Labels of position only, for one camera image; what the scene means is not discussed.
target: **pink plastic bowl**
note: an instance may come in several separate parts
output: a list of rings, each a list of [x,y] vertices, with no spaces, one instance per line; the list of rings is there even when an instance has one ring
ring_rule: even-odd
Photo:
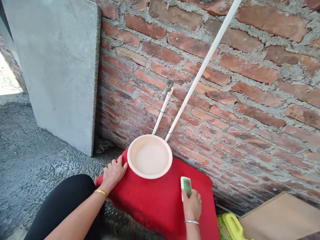
[[[161,137],[147,134],[137,137],[128,149],[128,164],[138,176],[156,179],[165,175],[172,164],[172,151]]]

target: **red cloth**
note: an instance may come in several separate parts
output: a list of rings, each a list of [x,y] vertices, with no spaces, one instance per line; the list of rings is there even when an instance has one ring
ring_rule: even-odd
[[[122,154],[123,163],[127,162],[127,151],[128,149]],[[170,170],[158,179],[141,178],[128,167],[122,180],[111,191],[110,198],[117,208],[166,239],[185,240],[181,176],[190,178],[192,188],[202,197],[202,214],[199,220],[201,239],[219,240],[210,178],[175,157]],[[102,179],[103,175],[96,179],[96,186],[100,186]]]

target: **black pants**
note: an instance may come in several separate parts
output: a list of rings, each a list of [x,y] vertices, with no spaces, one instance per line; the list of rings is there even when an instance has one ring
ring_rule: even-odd
[[[41,205],[25,240],[45,239],[73,210],[96,190],[92,179],[85,174],[63,180]],[[99,218],[94,220],[85,240],[100,237]]]

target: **water tap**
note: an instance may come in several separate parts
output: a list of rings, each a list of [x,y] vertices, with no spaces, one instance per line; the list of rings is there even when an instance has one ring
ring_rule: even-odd
[[[173,84],[174,84],[174,81],[173,80],[168,80],[167,81],[167,86],[166,88],[163,90],[163,92],[161,93],[161,96],[160,96],[160,100],[164,100],[167,96],[167,93],[171,91],[171,88],[173,87]]]

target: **yellow plastic container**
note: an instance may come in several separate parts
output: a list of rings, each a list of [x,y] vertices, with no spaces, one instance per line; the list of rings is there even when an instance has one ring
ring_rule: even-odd
[[[220,240],[246,240],[243,236],[243,228],[233,213],[225,213],[217,216]]]

